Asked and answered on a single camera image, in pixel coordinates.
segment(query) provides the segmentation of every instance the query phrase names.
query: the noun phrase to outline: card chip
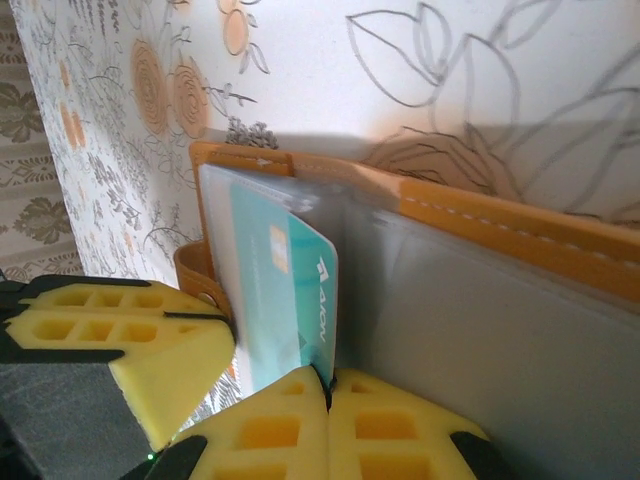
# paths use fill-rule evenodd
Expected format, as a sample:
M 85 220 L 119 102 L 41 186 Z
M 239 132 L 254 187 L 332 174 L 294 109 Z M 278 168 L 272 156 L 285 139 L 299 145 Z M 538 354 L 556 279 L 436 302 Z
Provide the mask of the card chip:
M 273 264 L 283 273 L 289 273 L 289 256 L 287 254 L 287 235 L 271 225 L 271 258 Z

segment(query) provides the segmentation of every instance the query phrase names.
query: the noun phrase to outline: wallet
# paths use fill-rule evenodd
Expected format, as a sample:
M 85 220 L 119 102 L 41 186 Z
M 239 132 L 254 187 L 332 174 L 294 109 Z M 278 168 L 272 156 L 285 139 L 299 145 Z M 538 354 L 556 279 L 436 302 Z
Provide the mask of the wallet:
M 175 254 L 183 291 L 233 318 L 200 166 L 343 185 L 336 365 L 474 420 L 524 478 L 637 474 L 640 233 L 337 158 L 190 155 L 204 238 Z

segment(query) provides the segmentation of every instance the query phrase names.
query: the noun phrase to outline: floral wallpaper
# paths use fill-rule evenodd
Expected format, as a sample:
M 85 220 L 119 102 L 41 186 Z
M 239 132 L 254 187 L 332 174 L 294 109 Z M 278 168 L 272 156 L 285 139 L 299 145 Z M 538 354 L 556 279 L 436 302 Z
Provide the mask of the floral wallpaper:
M 196 139 L 640 227 L 635 0 L 11 5 L 87 274 L 176 284 L 173 252 L 201 238 Z M 16 88 L 0 87 L 1 138 L 44 138 Z M 46 232 L 14 231 L 67 234 L 56 202 L 30 207 Z
M 0 268 L 9 279 L 82 273 L 7 2 L 0 2 L 0 208 Z

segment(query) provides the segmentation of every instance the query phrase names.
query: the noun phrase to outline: teal bank card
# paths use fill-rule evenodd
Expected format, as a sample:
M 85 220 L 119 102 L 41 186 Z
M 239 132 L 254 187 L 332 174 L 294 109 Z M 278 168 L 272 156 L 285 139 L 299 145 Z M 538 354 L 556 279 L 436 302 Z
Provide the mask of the teal bank card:
M 338 258 L 333 244 L 241 184 L 231 208 L 243 297 L 241 339 L 254 391 L 300 366 L 333 378 Z

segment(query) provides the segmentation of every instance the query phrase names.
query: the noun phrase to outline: patterned wallpaper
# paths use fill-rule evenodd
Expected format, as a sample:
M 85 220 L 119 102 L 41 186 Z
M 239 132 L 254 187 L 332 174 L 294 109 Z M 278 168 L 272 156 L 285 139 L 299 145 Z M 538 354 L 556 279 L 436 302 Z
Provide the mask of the patterned wallpaper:
M 26 59 L 0 2 L 0 268 L 27 282 L 82 274 Z

